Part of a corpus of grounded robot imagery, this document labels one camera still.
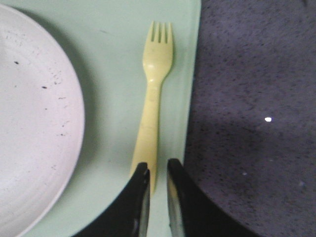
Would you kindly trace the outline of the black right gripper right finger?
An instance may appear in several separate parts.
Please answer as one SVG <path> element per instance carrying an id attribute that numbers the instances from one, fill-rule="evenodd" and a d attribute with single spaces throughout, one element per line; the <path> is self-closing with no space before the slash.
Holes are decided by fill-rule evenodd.
<path id="1" fill-rule="evenodd" d="M 167 164 L 168 214 L 173 237 L 257 237 L 211 201 L 176 158 Z"/>

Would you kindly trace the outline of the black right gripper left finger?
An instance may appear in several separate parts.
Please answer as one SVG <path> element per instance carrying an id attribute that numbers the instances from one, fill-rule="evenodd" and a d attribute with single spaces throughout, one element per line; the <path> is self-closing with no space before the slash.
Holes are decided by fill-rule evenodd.
<path id="1" fill-rule="evenodd" d="M 116 199 L 77 237 L 145 237 L 150 211 L 150 171 L 145 162 Z"/>

